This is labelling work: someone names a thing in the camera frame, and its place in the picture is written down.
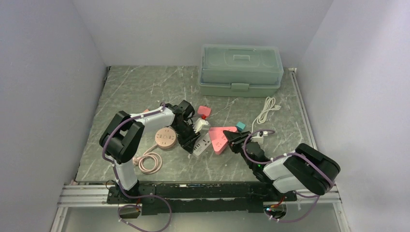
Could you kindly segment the white power strip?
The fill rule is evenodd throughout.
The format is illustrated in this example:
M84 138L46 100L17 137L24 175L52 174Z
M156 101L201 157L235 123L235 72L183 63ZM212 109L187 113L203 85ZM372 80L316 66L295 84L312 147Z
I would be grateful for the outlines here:
M201 155L211 143L210 135L206 133L202 138L197 140L193 148L193 154L195 156Z

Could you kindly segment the pink triangular socket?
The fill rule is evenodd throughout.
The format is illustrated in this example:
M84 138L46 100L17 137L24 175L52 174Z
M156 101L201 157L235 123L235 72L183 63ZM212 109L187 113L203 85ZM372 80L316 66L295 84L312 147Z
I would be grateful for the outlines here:
M233 127L211 127L208 134L216 155L220 155L227 147L228 139L225 137L223 131L237 132L237 128Z

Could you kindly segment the teal charger cube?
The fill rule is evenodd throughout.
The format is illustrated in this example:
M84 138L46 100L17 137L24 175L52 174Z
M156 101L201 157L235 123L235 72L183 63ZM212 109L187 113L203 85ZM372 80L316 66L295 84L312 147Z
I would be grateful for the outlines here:
M237 122L237 124L235 125L235 127L237 128L237 130L239 132L243 131L246 128L246 125L242 122Z

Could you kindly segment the round pink socket hub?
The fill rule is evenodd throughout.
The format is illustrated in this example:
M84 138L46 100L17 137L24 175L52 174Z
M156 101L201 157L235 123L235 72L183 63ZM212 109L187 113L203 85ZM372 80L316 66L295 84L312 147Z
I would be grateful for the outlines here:
M161 149L169 149L177 142L176 132L169 127L158 130L155 134L155 143Z

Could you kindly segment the pink plug adapter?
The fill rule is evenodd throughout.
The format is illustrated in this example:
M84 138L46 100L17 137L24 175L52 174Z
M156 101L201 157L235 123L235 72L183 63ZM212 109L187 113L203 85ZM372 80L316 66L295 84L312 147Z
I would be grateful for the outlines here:
M204 118L207 118L210 116L211 114L211 108L207 107L207 106L199 106L197 113Z

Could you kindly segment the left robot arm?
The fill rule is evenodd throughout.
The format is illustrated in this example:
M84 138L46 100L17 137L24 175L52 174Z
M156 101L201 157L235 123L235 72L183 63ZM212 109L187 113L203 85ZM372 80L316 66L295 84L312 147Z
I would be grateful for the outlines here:
M139 196L139 180L135 174L132 158L136 154L141 138L147 131L171 127L176 132L180 146L192 153L199 132L193 128L194 107L186 100L178 105L162 103L159 108L140 114L119 111L100 137L102 158L111 163L120 197L132 203Z

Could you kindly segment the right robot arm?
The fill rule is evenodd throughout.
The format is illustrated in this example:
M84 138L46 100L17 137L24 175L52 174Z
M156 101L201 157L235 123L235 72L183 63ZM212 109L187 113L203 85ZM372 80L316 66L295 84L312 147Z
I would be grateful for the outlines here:
M225 130L223 133L231 151L240 154L254 176L268 185L266 194L273 201L301 189L322 196L331 190L341 171L336 161L305 143L300 143L294 151L269 159L261 146L251 140L249 131Z

